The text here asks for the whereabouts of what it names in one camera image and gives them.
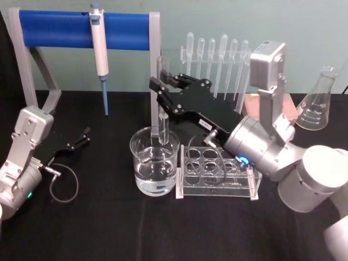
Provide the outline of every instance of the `erlenmeyer flask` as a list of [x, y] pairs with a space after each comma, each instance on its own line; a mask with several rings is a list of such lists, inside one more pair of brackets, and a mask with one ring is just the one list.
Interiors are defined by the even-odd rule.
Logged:
[[297, 106], [296, 124], [309, 131], [318, 131], [328, 123], [330, 109], [331, 87], [337, 78], [337, 69], [324, 66], [313, 89]]

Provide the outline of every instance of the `black table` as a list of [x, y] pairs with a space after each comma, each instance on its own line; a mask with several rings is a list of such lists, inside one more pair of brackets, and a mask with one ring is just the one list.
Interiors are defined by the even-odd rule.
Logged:
[[[293, 97], [295, 102], [301, 99]], [[0, 102], [3, 161], [24, 104]], [[70, 204], [54, 202], [48, 192], [51, 175], [44, 173], [33, 196], [3, 223], [1, 261], [333, 260], [322, 235], [339, 219], [333, 204], [327, 200], [311, 213], [295, 213], [279, 199], [277, 184], [265, 178], [259, 200], [253, 202], [212, 197], [176, 200], [174, 191], [161, 198], [143, 195], [135, 185], [128, 143], [134, 132], [149, 125], [149, 95], [110, 93], [109, 104], [110, 116], [105, 119], [101, 93], [63, 93], [51, 134], [35, 156], [47, 158], [91, 127], [91, 144], [73, 166], [79, 195]], [[328, 126], [318, 132], [297, 128], [294, 143], [348, 149], [347, 114], [348, 98], [333, 95]], [[197, 132], [191, 125], [173, 128], [184, 144]], [[73, 190], [70, 182], [57, 186], [65, 194]]]

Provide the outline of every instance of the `wooden block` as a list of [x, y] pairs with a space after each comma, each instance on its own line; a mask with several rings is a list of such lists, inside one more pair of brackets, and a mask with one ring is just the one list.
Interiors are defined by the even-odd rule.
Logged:
[[[242, 114], [244, 116], [248, 115], [256, 120], [260, 120], [259, 114], [260, 108], [260, 97], [258, 94], [246, 94], [245, 100], [242, 108]], [[296, 107], [294, 105], [293, 99], [291, 99], [290, 94], [285, 94], [283, 99], [283, 113], [287, 119], [294, 125], [298, 114]]]

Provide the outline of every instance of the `light blue wall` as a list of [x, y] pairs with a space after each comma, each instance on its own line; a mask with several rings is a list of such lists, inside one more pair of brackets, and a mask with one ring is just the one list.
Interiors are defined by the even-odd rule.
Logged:
[[[348, 57], [347, 0], [101, 0], [107, 12], [161, 12], [163, 49], [179, 49], [187, 32], [195, 38], [219, 39], [226, 33], [248, 39], [255, 49], [263, 40], [286, 42], [287, 91], [308, 92], [322, 65], [342, 66]], [[87, 0], [1, 0], [8, 23], [8, 8], [40, 10], [89, 10]], [[91, 49], [44, 49], [63, 90], [100, 90]], [[147, 91], [148, 54], [109, 51], [109, 90]], [[45, 85], [37, 69], [37, 89]], [[348, 84], [343, 75], [333, 92]]]

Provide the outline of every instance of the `blue foam bar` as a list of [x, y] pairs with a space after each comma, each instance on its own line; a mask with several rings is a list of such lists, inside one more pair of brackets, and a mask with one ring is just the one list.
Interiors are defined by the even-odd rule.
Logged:
[[[20, 10], [27, 47], [93, 48], [89, 13]], [[108, 49], [148, 51], [149, 18], [142, 14], [105, 13]]]

